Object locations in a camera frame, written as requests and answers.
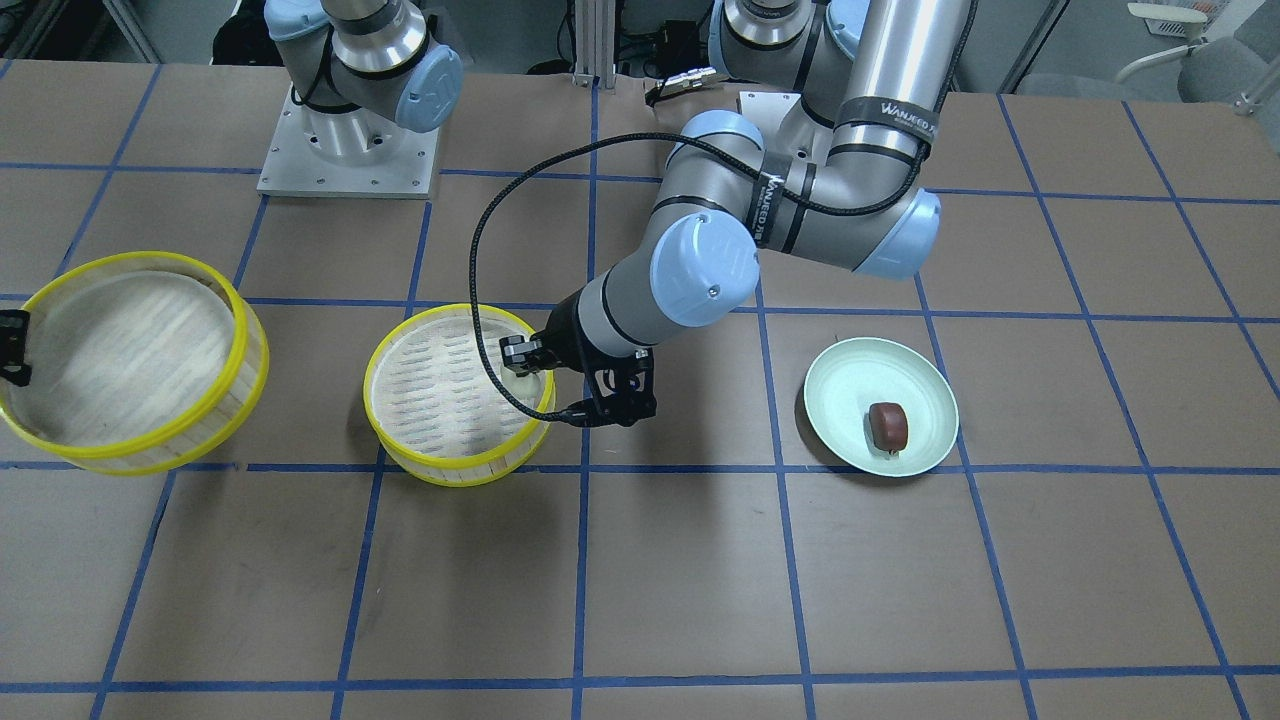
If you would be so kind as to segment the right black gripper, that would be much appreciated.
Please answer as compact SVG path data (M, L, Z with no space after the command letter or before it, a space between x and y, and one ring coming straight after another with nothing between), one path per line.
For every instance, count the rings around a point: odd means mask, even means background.
M27 387L32 366L26 361L31 314L1 310L1 378L12 386Z

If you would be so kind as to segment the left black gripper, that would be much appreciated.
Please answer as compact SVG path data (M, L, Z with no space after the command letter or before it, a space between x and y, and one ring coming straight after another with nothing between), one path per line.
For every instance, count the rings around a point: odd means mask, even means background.
M567 368L581 374L588 384L584 398L554 411L539 411L518 400L507 388L500 395L513 407L540 421L558 421L577 428L632 427L657 414L653 388L654 361L646 348L614 357L593 345L579 311L580 292L561 301L550 313L547 327L524 338L500 340L500 360L520 363L539 372Z

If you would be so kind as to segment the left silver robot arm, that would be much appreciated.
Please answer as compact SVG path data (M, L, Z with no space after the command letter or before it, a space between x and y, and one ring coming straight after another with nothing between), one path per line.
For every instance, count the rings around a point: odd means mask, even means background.
M713 109L677 133L640 245L561 301L547 325L483 368L524 415L630 427L657 410L653 348L717 323L759 283L762 250L908 279L928 258L940 199L919 184L977 15L974 1L717 1L708 53L735 79L783 86L795 109L764 132Z

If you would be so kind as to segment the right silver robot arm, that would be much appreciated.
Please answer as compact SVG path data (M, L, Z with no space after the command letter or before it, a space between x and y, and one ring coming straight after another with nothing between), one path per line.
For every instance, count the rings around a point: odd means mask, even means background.
M129 251L179 252L268 305L268 323L337 320L370 351L413 299L428 202L264 200L269 111L356 104L420 129L461 87L444 45L410 44L379 12L289 38L278 69L17 61L3 76L3 305Z

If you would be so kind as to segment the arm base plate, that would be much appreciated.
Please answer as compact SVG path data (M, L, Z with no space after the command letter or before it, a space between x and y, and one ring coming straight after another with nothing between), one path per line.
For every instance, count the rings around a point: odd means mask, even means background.
M764 92L760 90L739 94L739 111L760 132L765 147L772 152L795 154L804 149L803 127L796 113L801 96L792 92Z
M439 129L416 133L356 109L326 114L285 92L256 188L273 199L428 200Z

